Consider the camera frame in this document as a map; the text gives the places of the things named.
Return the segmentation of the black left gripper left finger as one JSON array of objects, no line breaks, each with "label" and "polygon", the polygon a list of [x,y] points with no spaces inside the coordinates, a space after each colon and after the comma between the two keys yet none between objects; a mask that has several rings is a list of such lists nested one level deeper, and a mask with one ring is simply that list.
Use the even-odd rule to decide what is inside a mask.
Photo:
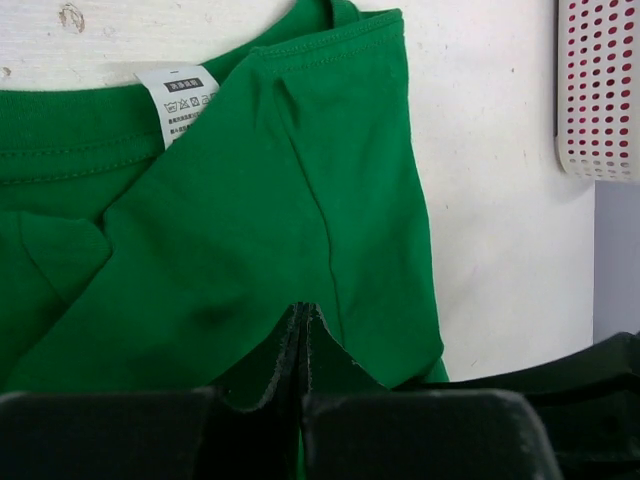
[{"label": "black left gripper left finger", "polygon": [[306,306],[211,384],[1,398],[4,479],[293,479]]}]

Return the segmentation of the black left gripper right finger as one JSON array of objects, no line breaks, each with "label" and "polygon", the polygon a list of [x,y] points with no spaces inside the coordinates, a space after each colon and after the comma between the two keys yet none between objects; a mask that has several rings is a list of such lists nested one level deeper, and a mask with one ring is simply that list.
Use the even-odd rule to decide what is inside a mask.
[{"label": "black left gripper right finger", "polygon": [[309,479],[559,479],[544,426],[514,392],[393,392],[298,307],[300,427]]}]

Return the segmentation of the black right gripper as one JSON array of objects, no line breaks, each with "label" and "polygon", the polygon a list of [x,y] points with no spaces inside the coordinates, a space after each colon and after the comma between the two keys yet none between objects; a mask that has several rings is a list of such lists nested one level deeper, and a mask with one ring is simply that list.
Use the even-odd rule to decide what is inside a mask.
[{"label": "black right gripper", "polygon": [[566,479],[639,477],[639,335],[620,332],[536,367],[457,382],[414,377],[395,388],[500,389],[523,395]]}]

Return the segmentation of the green t-shirt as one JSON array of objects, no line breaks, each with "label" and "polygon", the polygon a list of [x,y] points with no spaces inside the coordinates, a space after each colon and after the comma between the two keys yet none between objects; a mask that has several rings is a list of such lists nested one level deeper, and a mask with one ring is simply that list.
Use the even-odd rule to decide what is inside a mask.
[{"label": "green t-shirt", "polygon": [[2,92],[2,391],[202,387],[297,302],[446,380],[402,12],[298,1],[187,76]]}]

